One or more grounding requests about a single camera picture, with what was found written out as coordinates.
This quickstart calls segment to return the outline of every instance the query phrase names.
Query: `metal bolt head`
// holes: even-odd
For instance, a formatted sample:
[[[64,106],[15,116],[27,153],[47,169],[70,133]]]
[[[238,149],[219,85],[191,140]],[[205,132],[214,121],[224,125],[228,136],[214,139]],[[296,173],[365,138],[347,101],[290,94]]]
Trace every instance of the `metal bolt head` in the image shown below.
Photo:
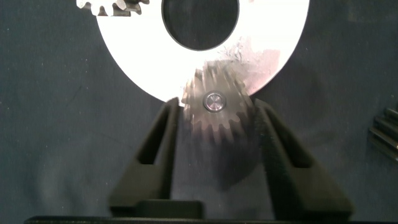
[[[221,111],[226,104],[226,99],[222,93],[211,91],[203,97],[203,105],[210,112]]]

